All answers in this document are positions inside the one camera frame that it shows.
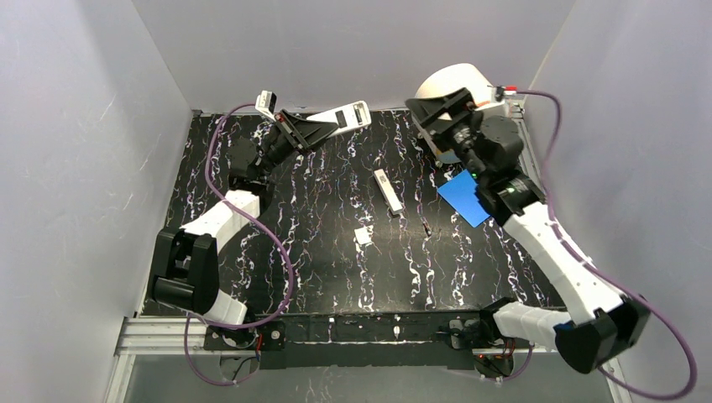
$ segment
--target white wall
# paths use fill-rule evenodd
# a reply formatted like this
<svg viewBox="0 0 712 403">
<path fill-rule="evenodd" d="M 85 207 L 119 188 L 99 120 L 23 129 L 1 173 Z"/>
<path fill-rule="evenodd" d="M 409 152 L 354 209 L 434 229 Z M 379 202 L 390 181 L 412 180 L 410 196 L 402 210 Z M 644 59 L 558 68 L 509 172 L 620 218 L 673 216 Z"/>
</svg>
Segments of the white wall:
<svg viewBox="0 0 712 403">
<path fill-rule="evenodd" d="M 133 0 L 193 109 L 403 107 L 438 69 L 528 86 L 573 0 Z"/>
<path fill-rule="evenodd" d="M 564 104 L 552 161 L 559 216 L 598 266 L 660 306 L 688 336 L 712 401 L 712 3 L 579 1 L 534 87 Z M 526 102 L 543 151 L 547 101 Z M 622 354 L 658 392 L 687 379 L 682 351 L 651 320 Z"/>
<path fill-rule="evenodd" d="M 129 0 L 0 8 L 0 400 L 101 401 L 191 113 Z"/>
</svg>

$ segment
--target blue paper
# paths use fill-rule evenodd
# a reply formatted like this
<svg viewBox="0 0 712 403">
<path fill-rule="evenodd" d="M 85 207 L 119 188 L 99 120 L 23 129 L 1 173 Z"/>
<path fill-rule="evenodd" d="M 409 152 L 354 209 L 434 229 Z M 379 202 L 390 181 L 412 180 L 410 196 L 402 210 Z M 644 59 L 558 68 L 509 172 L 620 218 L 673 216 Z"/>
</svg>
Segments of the blue paper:
<svg viewBox="0 0 712 403">
<path fill-rule="evenodd" d="M 474 188 L 477 187 L 472 176 L 466 170 L 452 178 L 448 183 L 437 188 L 437 193 L 450 203 L 456 212 L 462 216 L 473 227 L 478 227 L 489 214 L 484 212 L 477 197 L 474 195 Z"/>
</svg>

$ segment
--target gray wall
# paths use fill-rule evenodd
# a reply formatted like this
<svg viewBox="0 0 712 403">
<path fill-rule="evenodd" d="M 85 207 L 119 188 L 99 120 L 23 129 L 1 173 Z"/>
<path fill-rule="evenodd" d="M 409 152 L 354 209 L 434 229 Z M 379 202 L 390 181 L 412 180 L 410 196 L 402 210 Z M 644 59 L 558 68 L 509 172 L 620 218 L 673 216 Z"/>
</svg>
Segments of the gray wall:
<svg viewBox="0 0 712 403">
<path fill-rule="evenodd" d="M 515 364 L 525 356 L 516 354 Z M 217 358 L 195 360 L 205 375 L 221 379 Z M 237 368 L 233 363 L 223 365 L 228 375 Z M 184 357 L 144 355 L 136 358 L 126 401 L 608 403 L 612 398 L 603 375 L 576 373 L 553 353 L 535 354 L 519 379 L 501 387 L 479 380 L 475 371 L 444 367 L 332 366 L 265 370 L 239 387 L 219 388 L 198 379 Z"/>
<path fill-rule="evenodd" d="M 688 336 L 712 401 L 712 3 L 579 1 L 534 87 L 564 103 L 552 161 L 559 216 L 598 266 L 660 306 Z M 552 109 L 526 102 L 541 152 Z M 621 358 L 659 392 L 687 379 L 652 321 Z"/>
<path fill-rule="evenodd" d="M 129 0 L 0 12 L 1 401 L 101 401 L 190 110 Z"/>
<path fill-rule="evenodd" d="M 464 61 L 528 86 L 574 1 L 133 3 L 191 108 L 226 112 L 262 89 L 278 107 L 403 107 L 430 74 Z"/>
</svg>

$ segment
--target gray floor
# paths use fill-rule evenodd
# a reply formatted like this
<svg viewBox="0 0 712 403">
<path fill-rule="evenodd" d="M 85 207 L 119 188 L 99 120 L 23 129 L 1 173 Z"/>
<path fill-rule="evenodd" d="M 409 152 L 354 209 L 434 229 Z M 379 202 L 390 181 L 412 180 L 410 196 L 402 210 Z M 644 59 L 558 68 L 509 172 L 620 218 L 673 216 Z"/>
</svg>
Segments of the gray floor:
<svg viewBox="0 0 712 403">
<path fill-rule="evenodd" d="M 517 354 L 517 362 L 525 354 Z M 220 379 L 217 357 L 198 357 L 202 371 Z M 602 375 L 581 375 L 553 353 L 538 353 L 518 379 L 501 387 L 474 372 L 438 367 L 293 368 L 260 371 L 240 386 L 199 380 L 181 356 L 138 356 L 129 402 L 612 402 Z"/>
</svg>

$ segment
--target marble tabletop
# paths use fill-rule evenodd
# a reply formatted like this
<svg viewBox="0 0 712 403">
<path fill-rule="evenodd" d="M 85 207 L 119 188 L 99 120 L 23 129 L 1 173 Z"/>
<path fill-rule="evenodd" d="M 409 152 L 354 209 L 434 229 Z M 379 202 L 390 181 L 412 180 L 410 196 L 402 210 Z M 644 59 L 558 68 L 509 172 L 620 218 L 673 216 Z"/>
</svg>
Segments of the marble tabletop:
<svg viewBox="0 0 712 403">
<path fill-rule="evenodd" d="M 218 200 L 203 176 L 218 118 L 193 119 L 166 225 L 190 222 Z M 408 112 L 374 112 L 372 119 L 370 127 L 330 139 L 316 152 L 292 155 L 273 173 L 275 197 L 259 220 L 283 240 L 296 269 L 288 312 L 477 309 L 502 296 L 563 305 L 522 246 L 492 219 L 472 228 L 437 194 L 459 167 L 435 166 Z M 228 120 L 212 161 L 220 189 L 228 189 L 232 140 L 259 142 L 269 129 L 258 115 Z M 387 210 L 373 177 L 377 169 L 385 170 L 405 206 L 400 217 Z M 353 231 L 371 225 L 373 243 L 358 245 Z M 220 254 L 221 288 L 257 312 L 273 311 L 286 290 L 280 261 L 271 241 L 247 226 Z M 180 312 L 146 301 L 142 315 Z"/>
</svg>

